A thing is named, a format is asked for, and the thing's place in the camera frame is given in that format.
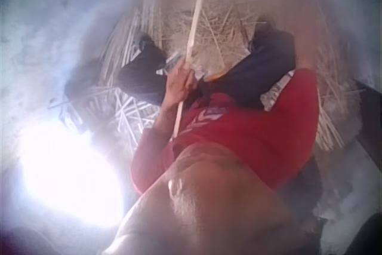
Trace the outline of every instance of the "knee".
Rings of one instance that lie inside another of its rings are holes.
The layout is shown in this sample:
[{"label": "knee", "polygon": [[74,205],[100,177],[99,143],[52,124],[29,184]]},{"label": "knee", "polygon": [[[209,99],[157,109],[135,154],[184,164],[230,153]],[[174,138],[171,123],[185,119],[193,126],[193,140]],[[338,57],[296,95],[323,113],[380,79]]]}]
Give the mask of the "knee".
[{"label": "knee", "polygon": [[130,94],[137,79],[139,79],[138,71],[125,65],[117,75],[116,84],[123,92]]}]

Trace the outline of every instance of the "hand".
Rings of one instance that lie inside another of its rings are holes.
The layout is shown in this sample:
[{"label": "hand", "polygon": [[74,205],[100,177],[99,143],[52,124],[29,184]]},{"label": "hand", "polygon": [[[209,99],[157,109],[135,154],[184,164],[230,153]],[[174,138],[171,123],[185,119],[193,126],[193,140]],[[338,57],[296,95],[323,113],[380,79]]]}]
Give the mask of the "hand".
[{"label": "hand", "polygon": [[183,57],[167,75],[166,94],[162,107],[174,107],[185,101],[189,92],[196,89],[195,72],[187,67]]}]

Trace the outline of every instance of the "leg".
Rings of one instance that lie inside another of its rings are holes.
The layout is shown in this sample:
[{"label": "leg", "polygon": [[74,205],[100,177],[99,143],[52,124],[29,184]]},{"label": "leg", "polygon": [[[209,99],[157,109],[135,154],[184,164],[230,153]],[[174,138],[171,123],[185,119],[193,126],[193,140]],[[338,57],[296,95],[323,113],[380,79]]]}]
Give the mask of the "leg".
[{"label": "leg", "polygon": [[240,106],[263,108],[260,96],[268,92],[287,72],[295,69],[294,38],[267,28],[255,32],[252,53],[221,79],[211,83],[212,92],[226,93]]},{"label": "leg", "polygon": [[139,43],[141,53],[125,65],[118,75],[121,90],[138,100],[160,106],[166,91],[167,76],[157,75],[166,59],[154,42],[144,36]]}]

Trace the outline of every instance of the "sleeve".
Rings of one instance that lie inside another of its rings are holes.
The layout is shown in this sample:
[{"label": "sleeve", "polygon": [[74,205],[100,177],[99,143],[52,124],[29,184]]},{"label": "sleeve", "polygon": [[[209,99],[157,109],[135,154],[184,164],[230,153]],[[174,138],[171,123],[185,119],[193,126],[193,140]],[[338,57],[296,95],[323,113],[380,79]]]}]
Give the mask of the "sleeve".
[{"label": "sleeve", "polygon": [[137,192],[144,193],[165,172],[163,149],[169,138],[154,129],[143,130],[130,166],[130,176]]},{"label": "sleeve", "polygon": [[312,154],[319,118],[314,71],[298,69],[280,93],[263,135],[271,147],[271,181],[279,184],[296,175]]}]

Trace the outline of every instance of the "forearm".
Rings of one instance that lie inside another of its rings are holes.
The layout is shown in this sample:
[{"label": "forearm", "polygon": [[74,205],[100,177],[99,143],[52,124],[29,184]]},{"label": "forearm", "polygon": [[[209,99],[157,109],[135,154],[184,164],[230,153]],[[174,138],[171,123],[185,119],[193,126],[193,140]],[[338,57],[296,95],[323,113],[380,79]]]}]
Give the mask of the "forearm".
[{"label": "forearm", "polygon": [[164,137],[170,140],[174,132],[175,120],[177,116],[177,105],[167,104],[165,101],[161,106],[161,110],[156,121],[153,124],[153,129],[161,133]]}]

